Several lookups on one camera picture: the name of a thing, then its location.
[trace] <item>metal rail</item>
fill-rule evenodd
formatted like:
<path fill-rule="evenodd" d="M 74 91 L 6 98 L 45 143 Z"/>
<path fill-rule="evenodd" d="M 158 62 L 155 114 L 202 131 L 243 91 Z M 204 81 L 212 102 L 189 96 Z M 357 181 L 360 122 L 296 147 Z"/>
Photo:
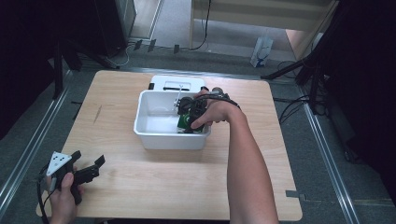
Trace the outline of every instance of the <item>metal rail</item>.
<path fill-rule="evenodd" d="M 71 71 L 69 70 L 64 76 L 64 90 L 61 92 L 57 100 L 53 100 L 49 105 L 44 118 L 38 125 L 35 133 L 27 144 L 25 150 L 23 151 L 20 159 L 18 160 L 16 166 L 12 170 L 10 176 L 8 177 L 5 184 L 2 186 L 0 191 L 0 222 L 3 219 L 4 214 L 7 211 L 12 198 L 14 197 L 18 187 L 20 186 L 24 175 L 26 174 L 30 164 L 35 158 L 35 154 L 40 149 L 41 143 L 45 138 L 47 131 L 50 128 L 51 123 L 55 119 L 58 111 L 64 102 L 64 98 L 68 92 L 68 86 L 72 79 Z"/>

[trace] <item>person's left hand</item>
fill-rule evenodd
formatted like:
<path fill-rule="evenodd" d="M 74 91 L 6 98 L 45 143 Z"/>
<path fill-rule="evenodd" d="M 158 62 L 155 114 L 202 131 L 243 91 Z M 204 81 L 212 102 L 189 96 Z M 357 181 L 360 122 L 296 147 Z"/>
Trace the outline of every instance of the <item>person's left hand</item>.
<path fill-rule="evenodd" d="M 62 190 L 55 190 L 49 197 L 52 217 L 50 223 L 71 223 L 77 215 L 77 206 L 75 199 L 70 191 L 73 185 L 74 175 L 67 173 L 62 180 Z M 80 194 L 83 193 L 83 187 L 78 186 Z"/>

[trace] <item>white container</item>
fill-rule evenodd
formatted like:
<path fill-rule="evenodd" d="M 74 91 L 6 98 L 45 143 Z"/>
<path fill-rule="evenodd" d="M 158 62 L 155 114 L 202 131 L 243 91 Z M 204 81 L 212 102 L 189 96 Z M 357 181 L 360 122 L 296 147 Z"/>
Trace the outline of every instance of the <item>white container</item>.
<path fill-rule="evenodd" d="M 134 121 L 134 132 L 145 149 L 202 149 L 210 135 L 210 127 L 202 133 L 177 133 L 180 115 L 174 108 L 179 91 L 142 91 Z M 192 92 L 181 92 L 192 97 Z"/>

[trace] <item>wrist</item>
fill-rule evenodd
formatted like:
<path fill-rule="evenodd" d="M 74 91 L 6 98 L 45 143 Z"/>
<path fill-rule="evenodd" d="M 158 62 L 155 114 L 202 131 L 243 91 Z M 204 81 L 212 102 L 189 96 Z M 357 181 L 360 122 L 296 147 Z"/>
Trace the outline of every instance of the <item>wrist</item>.
<path fill-rule="evenodd" d="M 233 125 L 235 123 L 247 121 L 247 117 L 240 108 L 233 105 L 227 109 L 226 120 L 230 123 L 230 125 Z"/>

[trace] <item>wooden table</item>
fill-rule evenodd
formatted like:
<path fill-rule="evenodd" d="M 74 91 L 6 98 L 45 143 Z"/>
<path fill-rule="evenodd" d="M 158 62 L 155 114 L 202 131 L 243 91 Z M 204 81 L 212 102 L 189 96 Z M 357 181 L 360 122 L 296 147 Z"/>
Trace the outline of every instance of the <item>wooden table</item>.
<path fill-rule="evenodd" d="M 96 74 L 62 153 L 81 151 L 85 168 L 105 155 L 100 176 L 85 184 L 79 217 L 229 219 L 226 171 L 229 127 L 215 124 L 202 150 L 147 150 L 134 133 L 139 93 L 152 74 Z M 274 186 L 280 220 L 299 220 L 288 155 L 265 81 L 201 77 L 241 105 L 262 151 Z"/>

